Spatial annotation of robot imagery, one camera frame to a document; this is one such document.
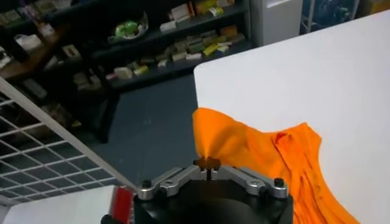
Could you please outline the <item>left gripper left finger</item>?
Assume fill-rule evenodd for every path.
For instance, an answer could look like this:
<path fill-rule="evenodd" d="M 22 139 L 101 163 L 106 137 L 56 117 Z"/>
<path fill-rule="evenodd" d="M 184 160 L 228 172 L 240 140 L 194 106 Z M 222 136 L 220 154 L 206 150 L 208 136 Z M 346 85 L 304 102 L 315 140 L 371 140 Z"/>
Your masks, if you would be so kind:
<path fill-rule="evenodd" d="M 141 201 L 153 200 L 159 192 L 164 192 L 167 197 L 175 196 L 190 181 L 206 180 L 206 165 L 207 160 L 200 158 L 187 168 L 174 167 L 157 178 L 144 180 L 137 187 L 136 196 Z"/>

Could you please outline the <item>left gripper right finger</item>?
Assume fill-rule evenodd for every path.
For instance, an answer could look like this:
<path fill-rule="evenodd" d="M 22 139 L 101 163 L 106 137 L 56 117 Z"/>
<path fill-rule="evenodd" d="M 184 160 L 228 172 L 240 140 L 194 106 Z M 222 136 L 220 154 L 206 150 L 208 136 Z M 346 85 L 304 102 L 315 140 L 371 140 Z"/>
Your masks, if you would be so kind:
<path fill-rule="evenodd" d="M 254 196 L 269 194 L 276 199 L 288 198 L 288 185 L 282 178 L 269 178 L 247 167 L 221 165 L 211 170 L 212 180 L 231 180 Z"/>

